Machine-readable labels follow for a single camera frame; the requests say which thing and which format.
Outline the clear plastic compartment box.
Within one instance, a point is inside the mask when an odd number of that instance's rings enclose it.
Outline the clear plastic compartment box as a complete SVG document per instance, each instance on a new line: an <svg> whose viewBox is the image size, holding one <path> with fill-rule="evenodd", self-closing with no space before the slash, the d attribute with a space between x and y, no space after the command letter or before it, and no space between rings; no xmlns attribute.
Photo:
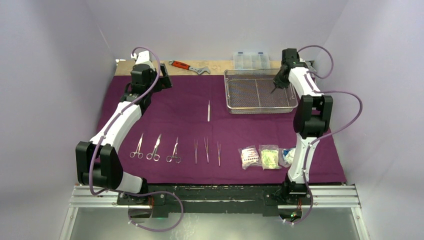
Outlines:
<svg viewBox="0 0 424 240"><path fill-rule="evenodd" d="M270 69L269 55L264 52L236 52L233 54L233 67L236 70Z"/></svg>

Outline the metal wire mesh tray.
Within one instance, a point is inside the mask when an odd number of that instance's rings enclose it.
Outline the metal wire mesh tray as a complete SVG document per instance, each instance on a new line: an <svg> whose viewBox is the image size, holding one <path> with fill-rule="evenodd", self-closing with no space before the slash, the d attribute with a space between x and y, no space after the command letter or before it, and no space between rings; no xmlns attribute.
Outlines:
<svg viewBox="0 0 424 240"><path fill-rule="evenodd" d="M286 114L298 106L296 91L292 85L277 88L273 79L278 68L227 69L224 85L227 110L231 114Z"/></svg>

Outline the steel hemostat clamp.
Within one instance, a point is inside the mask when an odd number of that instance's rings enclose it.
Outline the steel hemostat clamp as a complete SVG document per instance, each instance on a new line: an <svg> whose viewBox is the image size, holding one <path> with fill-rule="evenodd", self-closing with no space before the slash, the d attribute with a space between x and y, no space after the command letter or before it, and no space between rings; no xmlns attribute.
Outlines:
<svg viewBox="0 0 424 240"><path fill-rule="evenodd" d="M177 137L175 140L172 154L166 157L167 163L175 162L179 164L182 161L181 157L178 156L178 144L179 144L179 138Z"/></svg>
<svg viewBox="0 0 424 240"><path fill-rule="evenodd" d="M129 155L130 158L138 158L138 159L143 158L144 154L141 152L143 137L144 137L144 133L141 134L140 139L137 143L136 149L130 153Z"/></svg>

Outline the steel surgical scissors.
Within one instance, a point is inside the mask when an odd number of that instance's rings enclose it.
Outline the steel surgical scissors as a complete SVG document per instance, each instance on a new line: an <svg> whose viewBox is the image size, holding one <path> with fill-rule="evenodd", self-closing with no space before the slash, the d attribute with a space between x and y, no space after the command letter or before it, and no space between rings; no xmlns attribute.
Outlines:
<svg viewBox="0 0 424 240"><path fill-rule="evenodd" d="M147 160L153 160L155 162L158 162L160 160L160 155L157 154L157 151L159 149L159 145L160 145L160 142L161 142L161 137L162 137L162 134L160 133L159 136L156 139L156 142L155 142L155 145L153 147L152 152L151 153L148 153L146 155L146 159Z"/></svg>

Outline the steel forceps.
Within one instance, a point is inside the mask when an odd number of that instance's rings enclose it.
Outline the steel forceps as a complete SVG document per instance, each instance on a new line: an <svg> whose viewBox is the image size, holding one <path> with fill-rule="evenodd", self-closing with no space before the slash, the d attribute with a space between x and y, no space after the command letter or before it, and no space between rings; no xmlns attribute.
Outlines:
<svg viewBox="0 0 424 240"><path fill-rule="evenodd" d="M195 164L197 164L197 160L198 160L198 140L195 139L194 140L194 162L195 162Z"/></svg>
<svg viewBox="0 0 424 240"><path fill-rule="evenodd" d="M221 166L221 143L217 141L217 159L218 159L218 166Z"/></svg>
<svg viewBox="0 0 424 240"><path fill-rule="evenodd" d="M208 137L204 138L204 147L205 147L205 154L206 154L206 162L209 163L210 158L209 158L209 139L208 139Z"/></svg>

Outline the green white gauze packet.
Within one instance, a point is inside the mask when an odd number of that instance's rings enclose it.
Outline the green white gauze packet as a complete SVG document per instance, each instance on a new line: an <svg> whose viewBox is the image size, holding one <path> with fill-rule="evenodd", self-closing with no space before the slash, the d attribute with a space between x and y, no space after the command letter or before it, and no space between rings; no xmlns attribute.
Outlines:
<svg viewBox="0 0 424 240"><path fill-rule="evenodd" d="M259 145L259 155L263 170L281 169L281 166L279 165L280 148L278 145Z"/></svg>

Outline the blue white gauze packet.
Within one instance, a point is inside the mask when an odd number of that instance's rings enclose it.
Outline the blue white gauze packet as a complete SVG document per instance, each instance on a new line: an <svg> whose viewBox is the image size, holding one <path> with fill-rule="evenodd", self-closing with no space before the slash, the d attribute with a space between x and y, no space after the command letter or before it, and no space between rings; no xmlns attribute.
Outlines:
<svg viewBox="0 0 424 240"><path fill-rule="evenodd" d="M278 163L285 168L289 168L294 161L295 151L296 151L295 147L280 148Z"/></svg>

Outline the pink white gauze packet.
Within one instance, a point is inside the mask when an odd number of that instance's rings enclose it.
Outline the pink white gauze packet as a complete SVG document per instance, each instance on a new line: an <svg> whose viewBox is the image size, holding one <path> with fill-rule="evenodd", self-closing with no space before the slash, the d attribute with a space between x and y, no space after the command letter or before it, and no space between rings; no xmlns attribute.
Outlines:
<svg viewBox="0 0 424 240"><path fill-rule="evenodd" d="M249 167L261 167L262 160L254 145L239 148L239 155L241 159L241 167L246 170Z"/></svg>

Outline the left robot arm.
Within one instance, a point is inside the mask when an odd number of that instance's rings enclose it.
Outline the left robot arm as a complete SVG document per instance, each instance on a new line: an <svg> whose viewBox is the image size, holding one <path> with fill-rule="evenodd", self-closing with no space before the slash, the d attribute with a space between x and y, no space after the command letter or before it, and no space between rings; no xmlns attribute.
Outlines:
<svg viewBox="0 0 424 240"><path fill-rule="evenodd" d="M118 152L129 130L151 104L153 93L172 87L165 64L159 66L161 76L148 63L135 64L130 72L131 82L125 86L112 117L88 142L77 144L76 172L80 184L129 193L138 205L148 201L147 180L125 172Z"/></svg>

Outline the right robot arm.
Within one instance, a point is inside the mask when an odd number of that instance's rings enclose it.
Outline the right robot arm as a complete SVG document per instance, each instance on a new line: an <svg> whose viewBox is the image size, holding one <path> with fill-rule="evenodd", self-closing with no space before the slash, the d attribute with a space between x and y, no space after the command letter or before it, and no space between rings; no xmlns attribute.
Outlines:
<svg viewBox="0 0 424 240"><path fill-rule="evenodd" d="M333 98L320 92L308 65L297 49L281 53L281 67L273 79L275 89L294 87L299 102L293 119L296 146L293 162L281 186L280 196L288 204L308 195L309 172L315 149L329 129Z"/></svg>

